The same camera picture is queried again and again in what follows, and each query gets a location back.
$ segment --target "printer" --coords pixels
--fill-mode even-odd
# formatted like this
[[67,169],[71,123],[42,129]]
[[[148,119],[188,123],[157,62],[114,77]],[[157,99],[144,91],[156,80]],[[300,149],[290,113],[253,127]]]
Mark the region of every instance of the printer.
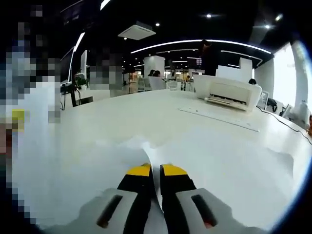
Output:
[[252,111],[259,102],[262,88],[241,81],[194,75],[196,95],[200,99]]

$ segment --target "white table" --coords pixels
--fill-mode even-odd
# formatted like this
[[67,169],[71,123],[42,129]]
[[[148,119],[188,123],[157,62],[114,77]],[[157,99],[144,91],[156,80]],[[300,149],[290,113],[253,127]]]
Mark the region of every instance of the white table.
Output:
[[[260,132],[178,110],[185,106],[205,107],[215,114],[228,113],[233,118],[247,117],[258,125]],[[300,130],[295,124],[278,118]],[[149,91],[71,108],[61,112],[60,124],[51,127],[51,134],[60,136],[59,163],[61,167],[66,167],[76,162],[81,151],[101,139],[118,143],[133,136],[143,136],[152,147],[158,147],[196,126],[207,127],[232,137],[252,141],[276,152],[290,154],[294,158],[293,189],[297,191],[300,187],[312,152],[312,146],[300,133],[292,131],[258,109],[247,116],[242,111],[205,103],[191,92]]]

